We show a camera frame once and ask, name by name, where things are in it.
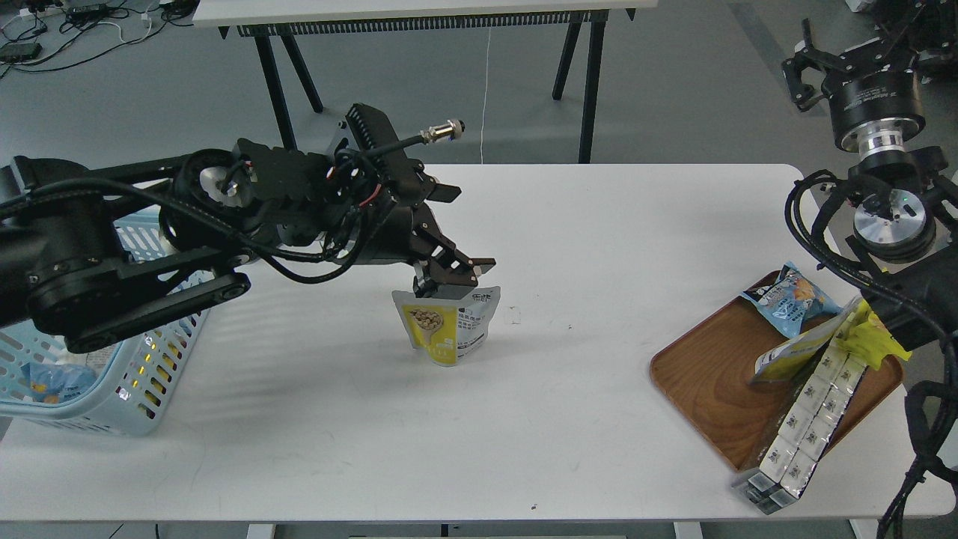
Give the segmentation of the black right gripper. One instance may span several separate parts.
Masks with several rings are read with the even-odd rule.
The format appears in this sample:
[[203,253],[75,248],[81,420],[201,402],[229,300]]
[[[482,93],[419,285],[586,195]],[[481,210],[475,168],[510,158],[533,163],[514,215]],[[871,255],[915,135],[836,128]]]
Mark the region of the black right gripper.
[[914,39],[925,15],[903,15],[882,37],[842,52],[826,52],[812,41],[811,21],[802,20],[802,39],[793,57],[781,62],[791,102],[801,112],[826,100],[835,146],[872,150],[870,138],[890,132],[902,144],[925,127],[915,64]]

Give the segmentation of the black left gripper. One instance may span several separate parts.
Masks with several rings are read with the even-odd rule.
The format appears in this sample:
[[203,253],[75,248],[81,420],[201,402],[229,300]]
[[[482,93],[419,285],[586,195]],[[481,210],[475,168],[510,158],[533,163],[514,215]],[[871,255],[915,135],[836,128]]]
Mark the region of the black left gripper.
[[[355,103],[324,153],[239,138],[232,193],[243,232],[270,248],[294,248],[295,261],[341,263],[357,242],[370,241],[396,219],[397,260],[404,261],[414,215],[428,201],[448,204],[460,193],[425,173],[406,149],[451,142],[464,132],[461,120],[449,119],[401,138],[385,112]],[[477,276],[496,265],[494,258],[461,252],[433,217],[418,219],[418,238],[424,254],[414,265],[417,298],[462,299],[478,287]]]

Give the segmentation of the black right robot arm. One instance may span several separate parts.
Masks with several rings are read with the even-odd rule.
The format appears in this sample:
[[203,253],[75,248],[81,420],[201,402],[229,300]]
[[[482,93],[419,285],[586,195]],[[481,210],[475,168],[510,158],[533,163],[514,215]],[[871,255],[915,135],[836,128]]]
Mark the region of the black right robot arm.
[[909,1],[882,33],[842,52],[802,41],[781,62],[791,102],[801,112],[828,103],[835,147],[858,156],[842,180],[817,171],[786,200],[791,235],[819,266],[857,287],[906,350],[938,342],[943,381],[915,383],[906,419],[915,452],[906,480],[877,522],[876,535],[900,538],[906,500],[925,475],[956,483],[940,458],[956,423],[956,242],[935,250],[936,232],[956,235],[956,184],[938,146],[907,150],[925,127],[919,58],[956,51],[954,1]]

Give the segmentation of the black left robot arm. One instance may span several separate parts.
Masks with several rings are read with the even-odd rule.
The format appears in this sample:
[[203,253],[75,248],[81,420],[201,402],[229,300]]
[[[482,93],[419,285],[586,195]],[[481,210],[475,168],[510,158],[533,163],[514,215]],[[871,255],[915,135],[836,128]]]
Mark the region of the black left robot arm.
[[324,153],[239,138],[108,168],[15,156],[2,168],[2,325],[99,350],[242,296],[240,267],[258,260],[305,285],[403,264],[416,297],[468,296],[495,261],[442,232],[430,204],[460,188],[406,153],[463,133],[453,119],[401,138],[355,103]]

